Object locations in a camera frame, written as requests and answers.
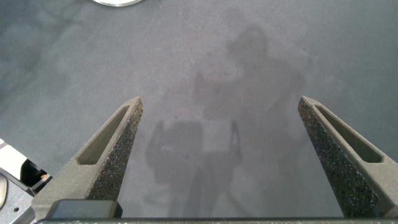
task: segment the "white object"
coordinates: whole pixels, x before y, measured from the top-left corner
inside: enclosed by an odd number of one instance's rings
[[[13,175],[18,180],[21,179],[21,167],[27,158],[14,149],[12,146],[0,139],[0,167]]]
[[[135,3],[139,3],[142,0],[94,0],[100,4],[105,6],[113,6],[113,7],[121,7],[121,6],[129,6]]]

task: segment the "circular object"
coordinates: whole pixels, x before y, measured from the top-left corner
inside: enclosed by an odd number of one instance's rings
[[[7,179],[0,174],[0,208],[2,208],[6,202],[7,187]]]
[[[121,7],[121,6],[129,6],[135,3],[139,3],[142,0],[93,0],[93,1],[103,4],[105,6]]]

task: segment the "gray surface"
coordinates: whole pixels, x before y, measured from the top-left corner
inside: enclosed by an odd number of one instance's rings
[[[397,1],[0,4],[0,137],[50,174],[142,97],[124,216],[342,216],[302,95],[398,159]]]

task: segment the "gray table surface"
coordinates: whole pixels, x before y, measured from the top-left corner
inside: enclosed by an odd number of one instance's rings
[[[297,113],[398,159],[398,1],[0,3],[0,138],[55,175],[126,100],[125,217],[340,217]]]

